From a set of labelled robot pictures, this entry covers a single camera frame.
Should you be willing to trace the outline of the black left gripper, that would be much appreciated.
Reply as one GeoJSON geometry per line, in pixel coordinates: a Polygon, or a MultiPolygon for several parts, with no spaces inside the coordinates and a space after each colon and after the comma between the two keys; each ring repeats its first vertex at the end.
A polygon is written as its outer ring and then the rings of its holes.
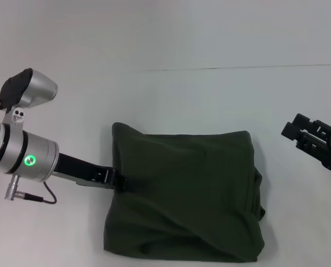
{"type": "Polygon", "coordinates": [[[59,154],[53,176],[75,182],[80,186],[127,191],[128,179],[116,169],[95,165],[65,154],[59,154]]]}

